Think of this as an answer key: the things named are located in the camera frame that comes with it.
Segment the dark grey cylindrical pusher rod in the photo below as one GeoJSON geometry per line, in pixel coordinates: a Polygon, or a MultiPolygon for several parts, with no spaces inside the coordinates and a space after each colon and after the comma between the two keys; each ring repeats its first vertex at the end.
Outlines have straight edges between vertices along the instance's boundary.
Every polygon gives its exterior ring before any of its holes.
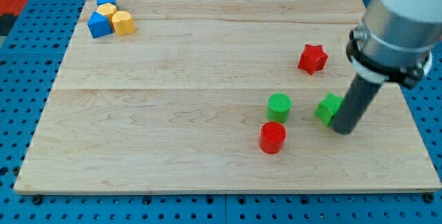
{"type": "Polygon", "coordinates": [[[381,88],[356,74],[338,112],[332,120],[332,129],[339,134],[350,134],[381,88]]]}

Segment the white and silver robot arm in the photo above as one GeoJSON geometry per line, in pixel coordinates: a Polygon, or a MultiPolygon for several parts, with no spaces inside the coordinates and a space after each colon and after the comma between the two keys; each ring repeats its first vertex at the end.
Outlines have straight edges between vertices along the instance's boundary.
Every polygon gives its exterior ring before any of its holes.
{"type": "Polygon", "coordinates": [[[356,74],[333,130],[351,133],[384,83],[414,88],[430,72],[440,38],[439,0],[371,0],[349,34],[346,55],[356,74]]]}

